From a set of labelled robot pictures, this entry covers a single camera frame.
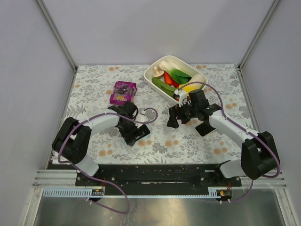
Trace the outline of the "white plastic basin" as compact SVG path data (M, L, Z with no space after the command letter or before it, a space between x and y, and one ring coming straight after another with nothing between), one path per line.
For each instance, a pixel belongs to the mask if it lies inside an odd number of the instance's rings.
M171 104L177 104L177 100L175 100L173 97L169 96L167 93L165 93L164 91L160 90L157 86L155 86L152 82L152 78L153 78L153 74L154 74L154 67L158 66L158 64L161 61L167 61L169 63L172 63L174 66L177 66L178 69L181 69L183 72L187 73L188 75L190 75L191 77L194 77L196 74L201 74L197 69L194 69L192 66L190 66L189 64L187 64L186 62L182 61L181 59L172 56L172 55L167 55L164 56L160 59L158 59L157 61L155 61L153 64L151 64L144 72L144 78L146 80L146 82L150 85L150 87L156 91L159 95L161 95L167 102L171 103ZM161 81L165 82L164 80L164 76L159 78ZM208 79L205 75L203 75L203 80L202 82L207 83Z

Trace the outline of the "toy carrot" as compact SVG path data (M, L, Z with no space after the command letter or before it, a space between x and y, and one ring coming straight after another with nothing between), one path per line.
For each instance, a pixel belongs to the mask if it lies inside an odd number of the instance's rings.
M175 88L179 87L179 84L174 81L167 72L164 72L165 83L169 86L174 86Z

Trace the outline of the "toy bok choy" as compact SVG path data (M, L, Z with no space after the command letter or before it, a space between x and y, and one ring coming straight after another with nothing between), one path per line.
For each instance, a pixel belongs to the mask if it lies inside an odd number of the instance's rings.
M192 78L190 75L183 72L181 69L178 69L177 66L174 66L173 64L170 64L167 61L161 61L158 64L158 66L159 66L160 69L167 72L170 75L170 77L175 82L177 82L179 85L189 82Z

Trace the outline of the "black smartphone on table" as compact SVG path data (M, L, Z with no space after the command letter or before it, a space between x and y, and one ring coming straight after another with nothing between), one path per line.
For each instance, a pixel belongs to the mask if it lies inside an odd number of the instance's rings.
M210 125L209 120L203 121L201 124L196 126L195 129L198 132L198 134L202 137L215 130L215 128Z

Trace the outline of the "floral table cloth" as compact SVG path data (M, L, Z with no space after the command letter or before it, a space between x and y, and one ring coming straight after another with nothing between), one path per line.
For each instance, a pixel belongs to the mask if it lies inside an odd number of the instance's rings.
M236 160L241 149L218 130L201 137L193 119L179 128L169 128L171 104L155 92L143 74L147 65L82 65L78 67L66 116L83 121L105 111L115 82L137 84L134 103L152 120L150 134L128 146L115 127L92 136L87 153L99 164L221 163Z

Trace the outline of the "toy mushroom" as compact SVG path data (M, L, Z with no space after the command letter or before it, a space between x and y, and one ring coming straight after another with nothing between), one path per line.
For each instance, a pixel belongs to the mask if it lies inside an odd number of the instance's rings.
M154 69L153 77L160 78L164 75L164 71L160 70L157 66L155 66L153 69Z

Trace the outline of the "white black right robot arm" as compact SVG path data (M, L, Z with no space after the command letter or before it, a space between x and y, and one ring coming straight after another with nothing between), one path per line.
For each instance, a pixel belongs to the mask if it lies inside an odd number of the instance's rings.
M168 127L176 129L179 123L187 124L191 119L198 119L202 123L195 129L200 136L204 137L217 129L240 147L239 160L226 161L218 166L224 178L247 176L256 180L266 177L273 169L277 169L275 176L279 175L280 160L269 132L260 133L226 116L221 106L209 104L201 89L190 93L177 89L174 97L178 103L169 108Z

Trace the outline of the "purple snack box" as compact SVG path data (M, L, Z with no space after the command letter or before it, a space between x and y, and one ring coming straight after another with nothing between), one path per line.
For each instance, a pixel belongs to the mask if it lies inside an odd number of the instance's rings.
M110 103L113 105L123 105L126 101L133 102L136 92L136 83L117 81L110 96Z

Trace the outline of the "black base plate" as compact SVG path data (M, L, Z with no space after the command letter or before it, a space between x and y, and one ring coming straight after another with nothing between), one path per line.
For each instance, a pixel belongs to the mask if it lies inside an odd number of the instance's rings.
M125 187L155 185L160 187L217 187L233 188L242 185L240 178L225 178L217 164L101 164L95 178L107 180L103 184L77 174L76 186L104 186L117 185Z

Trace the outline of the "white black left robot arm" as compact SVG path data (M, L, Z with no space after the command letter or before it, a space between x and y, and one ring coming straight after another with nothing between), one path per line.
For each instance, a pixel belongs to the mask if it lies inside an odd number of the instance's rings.
M108 129L117 128L128 146L150 134L147 124L151 121L145 114L139 113L137 106L126 101L122 106L110 106L108 109L89 119L79 122L75 118L67 118L58 131L52 149L77 170L89 176L94 176L99 170L98 164L87 154L90 138L95 134Z

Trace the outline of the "green toy pea pod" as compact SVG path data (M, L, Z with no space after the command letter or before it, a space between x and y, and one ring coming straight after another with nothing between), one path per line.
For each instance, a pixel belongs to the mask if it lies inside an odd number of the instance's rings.
M174 91L176 90L175 87L172 87L171 85L164 83L159 78L153 77L151 80L155 86L157 86L160 90L164 91L167 94L170 93L173 94Z

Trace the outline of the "yellow toy pepper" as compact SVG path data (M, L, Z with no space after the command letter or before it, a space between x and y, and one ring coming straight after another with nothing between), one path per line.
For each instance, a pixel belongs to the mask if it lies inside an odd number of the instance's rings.
M196 89L202 89L203 87L204 87L204 84L200 84L200 83L186 83L186 84L179 85L178 89L182 89L185 92L189 93Z

